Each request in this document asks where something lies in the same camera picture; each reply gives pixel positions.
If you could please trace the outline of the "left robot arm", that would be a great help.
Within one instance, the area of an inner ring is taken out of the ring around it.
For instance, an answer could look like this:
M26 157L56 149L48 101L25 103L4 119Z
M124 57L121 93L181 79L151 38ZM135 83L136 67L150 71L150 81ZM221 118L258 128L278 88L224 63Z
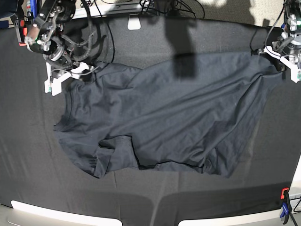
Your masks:
M268 40L281 16L284 22L282 32L276 41L268 45ZM290 70L291 81L301 81L301 2L285 0L279 16L270 27L264 40L263 48L257 50L259 55L266 54L273 58L280 71Z

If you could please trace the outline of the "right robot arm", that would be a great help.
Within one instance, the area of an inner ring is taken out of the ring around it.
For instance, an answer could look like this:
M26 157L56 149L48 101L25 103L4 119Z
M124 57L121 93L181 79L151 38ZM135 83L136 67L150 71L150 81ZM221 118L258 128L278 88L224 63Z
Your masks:
M47 79L45 93L56 96L63 90L62 83L69 78L80 79L89 75L94 67L85 63L92 52L93 21L88 4L82 1L86 11L88 36L81 42L63 33L64 26L76 12L73 0L47 0L25 35L29 51L42 54L46 61Z

